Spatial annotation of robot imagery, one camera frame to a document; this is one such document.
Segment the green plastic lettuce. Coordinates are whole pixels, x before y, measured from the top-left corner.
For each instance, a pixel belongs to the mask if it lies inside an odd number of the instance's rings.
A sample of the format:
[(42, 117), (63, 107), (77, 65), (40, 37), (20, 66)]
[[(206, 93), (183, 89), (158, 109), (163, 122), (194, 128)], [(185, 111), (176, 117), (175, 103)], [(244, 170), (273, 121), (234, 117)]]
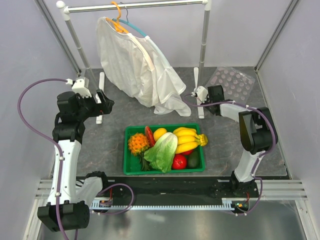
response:
[(153, 147), (144, 152), (144, 159), (158, 171), (171, 171), (173, 159), (178, 146), (178, 138), (171, 132), (161, 136)]

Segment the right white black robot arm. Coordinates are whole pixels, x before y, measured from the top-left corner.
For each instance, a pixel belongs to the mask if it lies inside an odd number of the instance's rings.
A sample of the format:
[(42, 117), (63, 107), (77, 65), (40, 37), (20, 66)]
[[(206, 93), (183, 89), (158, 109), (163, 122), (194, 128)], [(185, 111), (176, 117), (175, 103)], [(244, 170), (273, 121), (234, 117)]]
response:
[(267, 107), (254, 108), (225, 99), (221, 85), (208, 87), (206, 109), (213, 115), (229, 118), (239, 123), (243, 152), (238, 166), (225, 180), (214, 183), (215, 194), (224, 197), (257, 197), (256, 171), (263, 157), (278, 143), (278, 134)]

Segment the clear dotted zip top bag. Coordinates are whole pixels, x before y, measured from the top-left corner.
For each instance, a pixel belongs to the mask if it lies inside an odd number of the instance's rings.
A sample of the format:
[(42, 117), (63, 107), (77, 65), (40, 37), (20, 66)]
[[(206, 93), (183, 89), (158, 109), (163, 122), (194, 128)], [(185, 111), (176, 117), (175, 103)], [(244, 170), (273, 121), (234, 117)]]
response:
[(225, 99), (245, 104), (254, 87), (256, 79), (233, 67), (218, 67), (205, 88), (221, 85)]

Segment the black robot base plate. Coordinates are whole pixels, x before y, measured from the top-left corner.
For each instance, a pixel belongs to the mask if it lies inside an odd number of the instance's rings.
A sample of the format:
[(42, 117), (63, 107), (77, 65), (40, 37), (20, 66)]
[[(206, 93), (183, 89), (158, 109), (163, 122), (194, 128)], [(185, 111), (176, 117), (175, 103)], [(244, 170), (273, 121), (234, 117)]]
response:
[(114, 206), (127, 205), (133, 199), (133, 206), (200, 206), (220, 205), (223, 198), (254, 199), (259, 196), (259, 187), (253, 180), (236, 183), (231, 177), (214, 176), (114, 176), (108, 177), (109, 190), (98, 193), (99, 197), (111, 196)]

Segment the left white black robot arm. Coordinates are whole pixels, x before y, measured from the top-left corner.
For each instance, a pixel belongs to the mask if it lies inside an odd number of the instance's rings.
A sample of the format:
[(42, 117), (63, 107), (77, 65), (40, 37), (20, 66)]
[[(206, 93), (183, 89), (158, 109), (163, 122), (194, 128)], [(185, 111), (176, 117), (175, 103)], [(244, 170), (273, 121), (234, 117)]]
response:
[(85, 121), (110, 114), (114, 105), (114, 101), (108, 99), (101, 89), (96, 93), (100, 102), (96, 102), (93, 96), (84, 97), (73, 91), (57, 96), (59, 112), (52, 131), (55, 147), (52, 185), (47, 204), (37, 210), (39, 220), (52, 232), (86, 228), (95, 197), (104, 197), (110, 191), (107, 176), (102, 171), (87, 174), (83, 185), (76, 188)]

